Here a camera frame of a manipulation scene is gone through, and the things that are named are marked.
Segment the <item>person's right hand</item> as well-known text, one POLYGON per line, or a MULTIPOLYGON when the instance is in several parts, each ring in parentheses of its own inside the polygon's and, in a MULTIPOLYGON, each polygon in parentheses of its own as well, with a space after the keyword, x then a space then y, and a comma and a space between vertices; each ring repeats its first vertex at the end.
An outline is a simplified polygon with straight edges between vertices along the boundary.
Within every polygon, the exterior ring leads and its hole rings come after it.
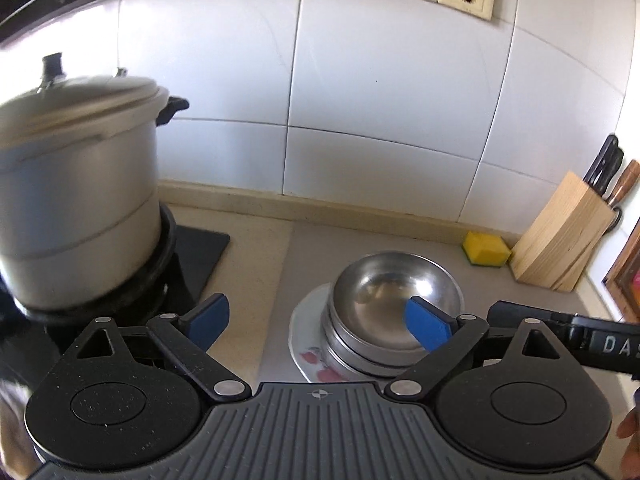
POLYGON ((636 390, 634 392, 634 408, 626 415, 616 430, 617 437, 628 440, 626 450, 620 460, 620 471, 624 479, 638 479, 640 477, 639 408, 640 391, 636 390))

